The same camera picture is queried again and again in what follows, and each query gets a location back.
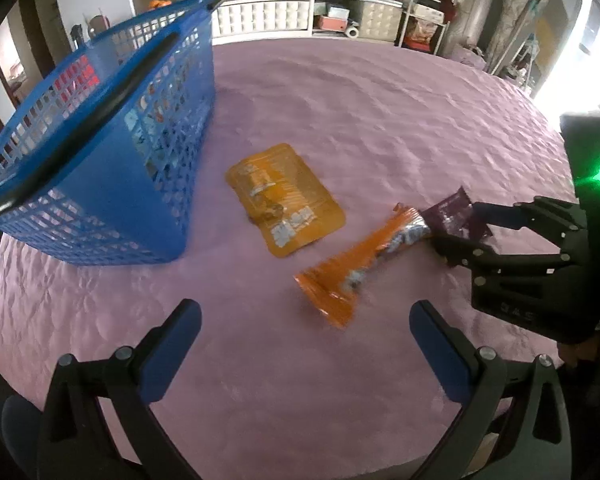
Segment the purple snack packet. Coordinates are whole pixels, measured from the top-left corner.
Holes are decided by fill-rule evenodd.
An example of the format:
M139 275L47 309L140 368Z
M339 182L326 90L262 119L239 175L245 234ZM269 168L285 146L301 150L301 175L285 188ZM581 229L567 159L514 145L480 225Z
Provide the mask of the purple snack packet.
M475 213L474 204L462 186L420 214L434 235L457 236L472 242L485 242L493 236L486 222Z

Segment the orange long snack packet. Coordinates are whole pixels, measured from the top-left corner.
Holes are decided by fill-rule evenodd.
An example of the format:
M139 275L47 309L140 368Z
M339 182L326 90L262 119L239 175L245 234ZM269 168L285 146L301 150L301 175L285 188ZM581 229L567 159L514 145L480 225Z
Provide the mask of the orange long snack packet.
M358 289L379 263L430 237L420 212L402 204L379 229L353 247L294 276L312 306L335 326L352 320Z

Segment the orange snack pouch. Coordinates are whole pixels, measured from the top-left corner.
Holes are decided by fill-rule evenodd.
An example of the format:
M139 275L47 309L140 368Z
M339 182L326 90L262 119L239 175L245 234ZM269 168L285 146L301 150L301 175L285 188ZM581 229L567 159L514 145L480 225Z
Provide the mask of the orange snack pouch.
M225 180L277 258L346 224L332 194L287 143L244 158L227 170Z

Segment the blue plastic basket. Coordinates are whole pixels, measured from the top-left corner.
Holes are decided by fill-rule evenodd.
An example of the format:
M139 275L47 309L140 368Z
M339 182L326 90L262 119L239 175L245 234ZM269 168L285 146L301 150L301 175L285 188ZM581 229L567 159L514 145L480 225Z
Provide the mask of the blue plastic basket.
M0 231L76 266L165 263L185 250L215 101L212 13L183 0L72 52L0 133ZM53 88L86 55L82 102Z

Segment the silver standing air conditioner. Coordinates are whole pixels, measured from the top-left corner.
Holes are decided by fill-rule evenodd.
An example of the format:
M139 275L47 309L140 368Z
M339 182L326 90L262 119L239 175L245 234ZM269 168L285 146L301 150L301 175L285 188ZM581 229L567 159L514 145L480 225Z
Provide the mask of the silver standing air conditioner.
M449 58L454 46L475 47L493 0L456 0L456 15L443 38L441 55Z

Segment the white metal shelf rack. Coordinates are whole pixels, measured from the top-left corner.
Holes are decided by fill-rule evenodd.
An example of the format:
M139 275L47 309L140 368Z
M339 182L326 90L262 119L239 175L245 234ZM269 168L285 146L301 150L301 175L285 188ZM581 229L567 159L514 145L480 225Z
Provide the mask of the white metal shelf rack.
M396 45L438 55L457 11L457 0L401 0L403 13Z

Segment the white tufted tv cabinet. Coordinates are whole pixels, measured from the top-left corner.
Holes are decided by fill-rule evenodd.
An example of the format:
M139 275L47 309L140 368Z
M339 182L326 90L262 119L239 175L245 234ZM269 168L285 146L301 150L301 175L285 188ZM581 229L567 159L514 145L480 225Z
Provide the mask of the white tufted tv cabinet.
M396 0L222 0L212 44L311 37L394 44L402 18Z

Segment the red gift box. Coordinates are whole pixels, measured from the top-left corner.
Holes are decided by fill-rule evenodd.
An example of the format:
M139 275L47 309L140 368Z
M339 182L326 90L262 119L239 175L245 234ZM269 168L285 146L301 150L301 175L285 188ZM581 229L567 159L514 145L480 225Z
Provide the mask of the red gift box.
M86 55L81 55L73 61L53 83L54 90L61 101L82 102L100 84L92 63Z

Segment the oranges on cabinet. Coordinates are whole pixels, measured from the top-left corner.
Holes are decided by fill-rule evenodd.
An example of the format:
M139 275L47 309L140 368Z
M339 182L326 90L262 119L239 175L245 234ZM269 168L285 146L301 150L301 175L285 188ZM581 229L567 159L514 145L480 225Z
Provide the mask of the oranges on cabinet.
M171 0L151 0L149 3L148 9L155 10L159 8L163 8L164 6L170 6L172 4Z

